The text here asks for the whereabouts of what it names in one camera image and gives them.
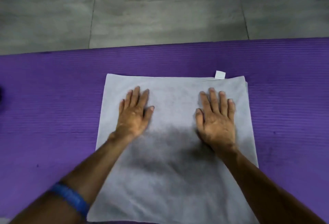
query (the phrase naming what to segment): purple yoga mat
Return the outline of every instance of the purple yoga mat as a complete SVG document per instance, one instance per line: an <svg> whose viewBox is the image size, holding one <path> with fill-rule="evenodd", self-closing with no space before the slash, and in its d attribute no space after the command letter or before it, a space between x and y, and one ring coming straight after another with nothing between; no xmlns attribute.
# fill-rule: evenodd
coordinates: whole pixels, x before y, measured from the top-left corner
<svg viewBox="0 0 329 224"><path fill-rule="evenodd" d="M96 145L107 73L245 76L259 166L329 222L329 39L189 43L0 57L0 216Z"/></svg>

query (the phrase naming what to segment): folded cloth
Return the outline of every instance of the folded cloth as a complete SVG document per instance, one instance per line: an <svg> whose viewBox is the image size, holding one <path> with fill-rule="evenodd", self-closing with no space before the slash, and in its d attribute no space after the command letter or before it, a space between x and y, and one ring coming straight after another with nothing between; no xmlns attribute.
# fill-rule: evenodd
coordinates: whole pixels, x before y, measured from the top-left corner
<svg viewBox="0 0 329 224"><path fill-rule="evenodd" d="M200 91L225 91L236 103L236 142L257 165L244 77L106 76L96 149L115 130L129 89L150 89L155 110L146 132L122 153L88 214L88 221L160 224L256 223L239 186L195 132Z"/></svg>

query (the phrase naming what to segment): blue bracelet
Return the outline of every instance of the blue bracelet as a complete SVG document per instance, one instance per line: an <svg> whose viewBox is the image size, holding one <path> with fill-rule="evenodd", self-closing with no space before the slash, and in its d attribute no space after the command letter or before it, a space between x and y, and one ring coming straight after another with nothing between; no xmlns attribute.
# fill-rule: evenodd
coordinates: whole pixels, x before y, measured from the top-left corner
<svg viewBox="0 0 329 224"><path fill-rule="evenodd" d="M63 197L64 200L67 201L70 206L74 207L84 219L87 218L90 206L84 201L81 195L73 189L65 186L64 184L56 183L49 191Z"/></svg>

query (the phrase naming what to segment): person's left hand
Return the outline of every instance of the person's left hand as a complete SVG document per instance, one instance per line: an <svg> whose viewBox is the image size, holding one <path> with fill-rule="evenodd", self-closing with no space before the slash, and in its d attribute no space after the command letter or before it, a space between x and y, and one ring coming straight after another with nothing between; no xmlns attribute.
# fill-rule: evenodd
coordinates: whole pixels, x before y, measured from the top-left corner
<svg viewBox="0 0 329 224"><path fill-rule="evenodd" d="M122 99L119 105L119 119L114 135L131 142L141 135L147 128L154 111L154 106L144 110L148 100L149 90L140 95L139 86L130 90L126 99Z"/></svg>

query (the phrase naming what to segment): person's right arm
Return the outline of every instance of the person's right arm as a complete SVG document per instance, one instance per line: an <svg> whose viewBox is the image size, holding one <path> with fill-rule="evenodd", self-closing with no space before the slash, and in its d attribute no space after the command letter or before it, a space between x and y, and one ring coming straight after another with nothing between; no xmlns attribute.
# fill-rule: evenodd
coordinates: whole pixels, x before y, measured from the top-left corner
<svg viewBox="0 0 329 224"><path fill-rule="evenodd" d="M235 104L220 92L210 90L210 101L200 93L203 111L196 110L195 119L200 138L222 159L240 186L248 204L261 224L325 222L291 194L273 183L252 164L235 144Z"/></svg>

